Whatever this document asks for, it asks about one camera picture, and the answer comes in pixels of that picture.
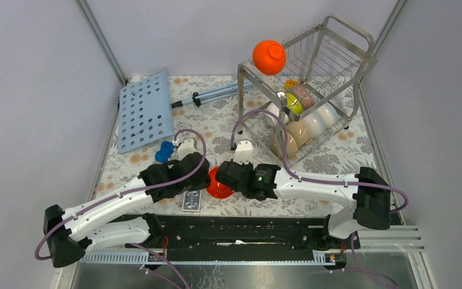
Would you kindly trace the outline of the stainless steel dish rack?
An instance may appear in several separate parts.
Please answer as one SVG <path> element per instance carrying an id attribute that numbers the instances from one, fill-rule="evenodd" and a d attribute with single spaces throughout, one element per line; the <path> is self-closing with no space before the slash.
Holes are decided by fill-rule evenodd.
<path id="1" fill-rule="evenodd" d="M 280 116 L 286 114 L 289 117 L 289 123 L 301 121 L 321 105 L 329 103 L 337 111 L 339 121 L 288 158 L 292 166 L 294 161 L 302 161 L 306 155 L 347 129 L 356 116 L 360 104 L 357 89 L 377 63 L 375 45 L 371 33 L 332 13 L 323 21 L 282 41 L 287 59 L 280 73 L 267 76 L 257 69 L 253 60 L 243 61 L 238 66 L 238 116 L 241 120 L 236 132 L 241 134 L 247 130 L 258 143 L 270 145 L 275 132 L 281 128 L 280 125 L 269 126 L 265 113 L 245 116 L 246 81 L 267 97 L 268 102 L 260 106 L 261 109 L 273 102 L 280 109 Z M 315 101 L 300 115 L 287 107 L 286 93 L 291 93 L 291 89 L 284 89 L 287 79 L 298 81 L 298 85 L 309 91 Z"/>

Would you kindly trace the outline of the orange plastic bowl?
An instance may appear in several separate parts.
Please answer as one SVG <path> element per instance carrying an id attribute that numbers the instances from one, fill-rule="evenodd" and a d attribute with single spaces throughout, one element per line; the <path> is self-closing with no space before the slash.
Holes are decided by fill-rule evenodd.
<path id="1" fill-rule="evenodd" d="M 218 169 L 219 166 L 215 166 L 209 171 L 211 183 L 209 187 L 206 188 L 206 192 L 214 199 L 227 199 L 234 194 L 234 191 L 216 180 Z"/>
<path id="2" fill-rule="evenodd" d="M 286 52 L 279 42 L 264 40 L 254 47 L 252 60 L 263 74 L 276 75 L 283 70 L 286 64 Z"/>

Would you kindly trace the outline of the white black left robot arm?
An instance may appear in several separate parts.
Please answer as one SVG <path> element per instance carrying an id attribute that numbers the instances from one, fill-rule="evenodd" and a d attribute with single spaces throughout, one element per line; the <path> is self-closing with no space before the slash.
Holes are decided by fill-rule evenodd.
<path id="1" fill-rule="evenodd" d="M 141 217 L 115 220 L 142 206 L 171 199 L 185 191 L 207 188 L 209 161 L 199 152 L 181 160 L 152 164 L 137 177 L 111 193 L 85 204 L 63 209 L 45 209 L 42 242 L 47 245 L 53 267 L 62 268 L 79 261 L 87 252 L 127 243 L 156 247 L 162 241 L 161 229 Z"/>

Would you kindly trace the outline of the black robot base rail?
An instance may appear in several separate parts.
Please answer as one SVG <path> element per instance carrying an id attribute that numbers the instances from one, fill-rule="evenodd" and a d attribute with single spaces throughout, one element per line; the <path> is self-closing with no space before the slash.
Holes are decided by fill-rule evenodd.
<path id="1" fill-rule="evenodd" d="M 358 236 L 328 235 L 325 219 L 298 217 L 179 216 L 145 213 L 153 235 L 141 246 L 174 263 L 312 261 L 314 251 L 360 248 Z"/>

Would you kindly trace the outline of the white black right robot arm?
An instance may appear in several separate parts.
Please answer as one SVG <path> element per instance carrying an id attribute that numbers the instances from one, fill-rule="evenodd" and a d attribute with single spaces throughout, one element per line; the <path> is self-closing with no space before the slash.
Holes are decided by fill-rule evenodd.
<path id="1" fill-rule="evenodd" d="M 390 228 L 390 189 L 386 181 L 370 167 L 359 173 L 323 175 L 289 172 L 275 164 L 257 166 L 225 161 L 215 174 L 215 180 L 247 199 L 315 199 L 342 206 L 325 218 L 321 231 L 324 245 L 335 248 L 353 232 L 362 228 Z"/>

